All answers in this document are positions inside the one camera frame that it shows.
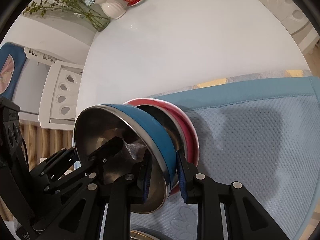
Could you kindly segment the blue steel bowl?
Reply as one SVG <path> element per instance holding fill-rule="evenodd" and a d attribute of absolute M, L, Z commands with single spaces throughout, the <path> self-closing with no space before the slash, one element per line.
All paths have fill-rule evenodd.
<path fill-rule="evenodd" d="M 83 110 L 74 127 L 74 143 L 82 166 L 103 166 L 103 182 L 111 185 L 150 157 L 150 180 L 143 204 L 135 213 L 160 209 L 177 184 L 176 147 L 165 127 L 132 105 L 96 105 Z"/>

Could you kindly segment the round blue floral plate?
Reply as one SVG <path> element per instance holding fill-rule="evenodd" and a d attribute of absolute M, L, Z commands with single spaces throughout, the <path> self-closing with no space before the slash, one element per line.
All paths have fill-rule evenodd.
<path fill-rule="evenodd" d="M 159 240 L 155 236 L 152 236 L 148 233 L 137 231 L 137 230 L 130 231 L 130 239 L 131 240 Z"/>

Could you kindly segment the magenta steel bowl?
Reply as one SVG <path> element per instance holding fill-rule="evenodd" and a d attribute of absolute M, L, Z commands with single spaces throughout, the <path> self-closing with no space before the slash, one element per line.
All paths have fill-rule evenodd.
<path fill-rule="evenodd" d="M 199 139 L 193 123 L 184 111 L 173 103 L 152 98 L 133 99 L 123 105 L 136 107 L 153 116 L 169 134 L 175 150 L 184 149 L 186 160 L 198 166 L 200 158 Z M 126 142 L 125 147 L 130 156 L 138 161 L 140 157 L 143 157 L 146 146 L 141 139 L 130 142 L 130 144 Z M 154 192 L 161 192 L 157 187 L 163 182 L 160 178 L 160 175 L 162 175 L 161 170 L 157 165 L 155 166 L 155 168 L 152 168 L 152 175 L 156 175 L 156 178 L 151 178 L 150 197 L 155 194 Z"/>

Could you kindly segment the white chair far left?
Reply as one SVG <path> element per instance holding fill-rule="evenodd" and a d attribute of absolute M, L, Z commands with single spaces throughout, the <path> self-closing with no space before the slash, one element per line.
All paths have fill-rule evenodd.
<path fill-rule="evenodd" d="M 83 65 L 56 61 L 44 84 L 38 119 L 47 129 L 72 131 Z"/>

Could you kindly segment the white chair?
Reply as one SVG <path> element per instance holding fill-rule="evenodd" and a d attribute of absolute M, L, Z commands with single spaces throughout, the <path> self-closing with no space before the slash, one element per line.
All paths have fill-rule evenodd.
<path fill-rule="evenodd" d="M 311 54 L 319 35 L 293 0 L 259 0 L 290 33 L 303 55 Z"/>
<path fill-rule="evenodd" d="M 83 65 L 56 61 L 44 84 L 38 119 L 47 129 L 72 131 Z"/>

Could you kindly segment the light blue quilted mat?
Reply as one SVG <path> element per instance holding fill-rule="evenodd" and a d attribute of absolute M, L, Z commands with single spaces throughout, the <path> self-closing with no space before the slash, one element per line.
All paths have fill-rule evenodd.
<path fill-rule="evenodd" d="M 299 239 L 319 200 L 319 78 L 233 82 L 161 100 L 193 123 L 199 171 L 241 182 L 289 239 Z"/>

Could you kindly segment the white refrigerator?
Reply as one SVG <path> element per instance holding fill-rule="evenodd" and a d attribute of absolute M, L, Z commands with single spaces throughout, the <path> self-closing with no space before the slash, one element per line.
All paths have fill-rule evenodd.
<path fill-rule="evenodd" d="M 19 118 L 38 122 L 42 91 L 50 66 L 58 59 L 7 42 L 1 46 L 1 97 L 21 109 Z"/>

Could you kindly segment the green glass vase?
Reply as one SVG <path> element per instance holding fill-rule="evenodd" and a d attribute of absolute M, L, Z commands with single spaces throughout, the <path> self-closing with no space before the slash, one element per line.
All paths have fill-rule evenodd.
<path fill-rule="evenodd" d="M 82 0 L 72 2 L 74 13 L 80 14 L 80 18 L 85 19 L 98 32 L 103 31 L 110 23 L 110 18 L 95 11 Z"/>

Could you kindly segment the white ribbed vase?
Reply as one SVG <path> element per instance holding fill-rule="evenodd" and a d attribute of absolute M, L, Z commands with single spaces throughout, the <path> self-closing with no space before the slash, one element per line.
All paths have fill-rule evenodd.
<path fill-rule="evenodd" d="M 106 0 L 100 6 L 105 15 L 114 20 L 121 18 L 126 12 L 122 4 L 115 0 Z"/>

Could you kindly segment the white chair far right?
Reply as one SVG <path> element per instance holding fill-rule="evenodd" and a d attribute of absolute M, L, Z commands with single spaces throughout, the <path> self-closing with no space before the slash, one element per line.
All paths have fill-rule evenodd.
<path fill-rule="evenodd" d="M 293 0 L 259 0 L 290 33 L 303 55 L 311 54 L 319 35 Z"/>

